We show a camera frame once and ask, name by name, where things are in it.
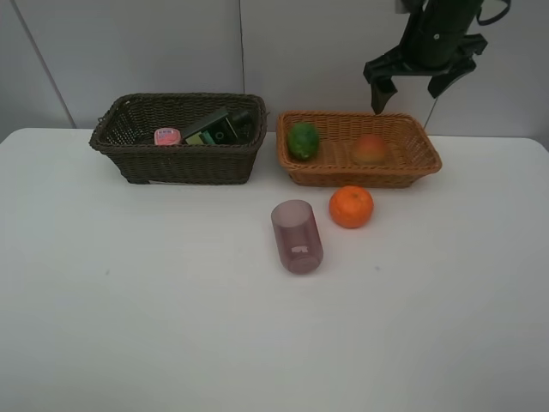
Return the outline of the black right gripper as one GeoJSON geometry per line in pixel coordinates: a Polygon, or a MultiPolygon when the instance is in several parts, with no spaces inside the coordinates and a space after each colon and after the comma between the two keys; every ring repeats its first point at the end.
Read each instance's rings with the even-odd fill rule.
{"type": "Polygon", "coordinates": [[[401,45],[367,62],[363,74],[371,83],[372,110],[375,114],[382,113],[389,100],[397,93],[391,80],[393,76],[431,77],[428,91],[432,98],[438,98],[455,82],[476,69],[474,57],[482,55],[487,46],[488,42],[483,35],[465,35],[458,41],[449,61],[434,68],[414,63],[411,58],[405,57],[401,45]]]}

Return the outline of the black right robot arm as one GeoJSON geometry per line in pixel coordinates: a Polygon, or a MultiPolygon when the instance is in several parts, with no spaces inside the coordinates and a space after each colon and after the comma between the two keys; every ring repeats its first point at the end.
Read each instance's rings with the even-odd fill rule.
{"type": "Polygon", "coordinates": [[[438,98],[451,85],[476,69],[474,56],[487,40],[468,29],[481,11],[481,1],[406,1],[409,18],[400,43],[365,64],[371,86],[371,107],[380,114],[397,93],[395,76],[430,79],[428,92],[438,98]]]}

